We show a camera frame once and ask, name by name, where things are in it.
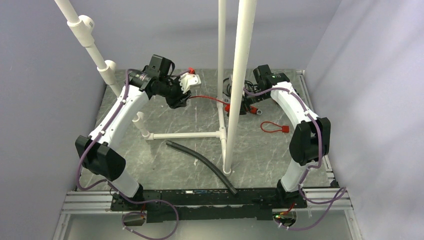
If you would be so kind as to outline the short red wire connector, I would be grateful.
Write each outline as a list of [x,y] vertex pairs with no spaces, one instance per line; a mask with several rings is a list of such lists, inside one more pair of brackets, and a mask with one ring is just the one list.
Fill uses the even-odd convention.
[[230,111],[230,104],[227,102],[224,102],[222,100],[219,100],[215,97],[211,97],[211,96],[206,96],[206,95],[195,95],[195,96],[190,96],[189,99],[195,99],[195,98],[202,98],[202,99],[208,99],[208,100],[213,100],[216,101],[217,103],[221,103],[224,106],[224,110],[228,113]]

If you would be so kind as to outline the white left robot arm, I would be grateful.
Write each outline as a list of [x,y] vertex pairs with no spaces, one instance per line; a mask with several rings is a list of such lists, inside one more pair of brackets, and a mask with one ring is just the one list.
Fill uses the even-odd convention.
[[126,160],[116,152],[124,133],[143,106],[153,97],[161,96],[171,109],[183,108],[191,97],[191,87],[201,84],[195,70],[188,69],[174,75],[175,63],[154,54],[142,70],[129,68],[125,83],[116,102],[102,122],[88,135],[75,141],[79,156],[76,187],[87,191],[94,186],[80,183],[82,169],[103,177],[124,196],[124,204],[131,210],[144,203],[143,186],[126,169]]

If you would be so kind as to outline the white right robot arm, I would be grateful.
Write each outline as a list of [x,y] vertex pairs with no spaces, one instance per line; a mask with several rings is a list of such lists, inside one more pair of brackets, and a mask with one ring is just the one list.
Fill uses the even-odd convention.
[[277,182],[275,194],[276,203],[287,208],[300,195],[309,171],[319,169],[323,157],[329,153],[331,122],[326,117],[319,117],[306,105],[285,73],[273,73],[267,64],[256,67],[252,73],[257,92],[245,90],[247,97],[244,101],[252,104],[274,100],[294,128],[289,143],[291,161]]

